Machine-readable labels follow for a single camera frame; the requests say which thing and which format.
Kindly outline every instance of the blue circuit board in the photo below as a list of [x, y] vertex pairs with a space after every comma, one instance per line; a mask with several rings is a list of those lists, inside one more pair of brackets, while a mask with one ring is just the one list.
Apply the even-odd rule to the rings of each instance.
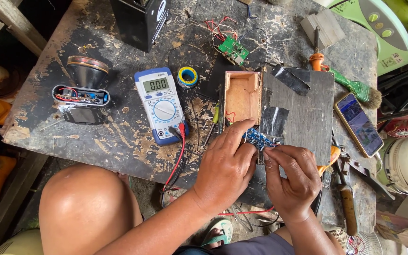
[[276, 144], [268, 140], [264, 135], [254, 128], [250, 128], [243, 138], [246, 137], [246, 141], [254, 145], [259, 151], [262, 151], [265, 147], [275, 147]]

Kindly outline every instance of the digital multimeter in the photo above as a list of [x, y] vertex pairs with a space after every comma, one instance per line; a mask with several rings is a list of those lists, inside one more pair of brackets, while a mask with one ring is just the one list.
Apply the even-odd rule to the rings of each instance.
[[171, 70], [167, 67], [154, 68], [135, 73], [135, 84], [149, 119], [150, 128], [158, 145], [178, 142], [178, 138], [168, 131], [169, 127], [185, 125], [185, 135], [189, 129], [177, 96], [177, 89]]

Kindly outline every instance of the roll of solder wire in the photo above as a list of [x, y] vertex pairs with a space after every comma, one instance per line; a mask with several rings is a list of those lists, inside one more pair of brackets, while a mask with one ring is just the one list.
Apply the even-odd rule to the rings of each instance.
[[177, 74], [177, 83], [184, 89], [191, 89], [197, 84], [198, 73], [191, 67], [182, 67]]

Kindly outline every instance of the hand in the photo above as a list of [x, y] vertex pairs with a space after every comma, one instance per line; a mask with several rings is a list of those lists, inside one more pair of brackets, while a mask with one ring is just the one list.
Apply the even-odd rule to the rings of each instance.
[[[264, 149], [267, 194], [285, 223], [299, 223], [312, 213], [310, 206], [316, 198], [322, 182], [316, 167], [314, 154], [305, 148], [280, 145]], [[287, 179], [280, 177], [279, 166], [284, 168]]]
[[243, 134], [254, 119], [235, 122], [225, 128], [204, 153], [196, 183], [190, 189], [197, 205], [211, 217], [226, 210], [247, 188], [256, 170], [256, 148]]

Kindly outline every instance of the flip-flop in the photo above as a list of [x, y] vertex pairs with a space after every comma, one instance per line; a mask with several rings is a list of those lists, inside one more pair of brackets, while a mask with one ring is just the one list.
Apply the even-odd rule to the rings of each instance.
[[[210, 233], [212, 232], [213, 229], [219, 229], [220, 235], [210, 238]], [[219, 241], [224, 241], [224, 244], [228, 244], [231, 242], [232, 234], [233, 227], [229, 220], [227, 219], [215, 220], [213, 227], [208, 231], [207, 235], [205, 236], [204, 241], [201, 244], [201, 247]]]

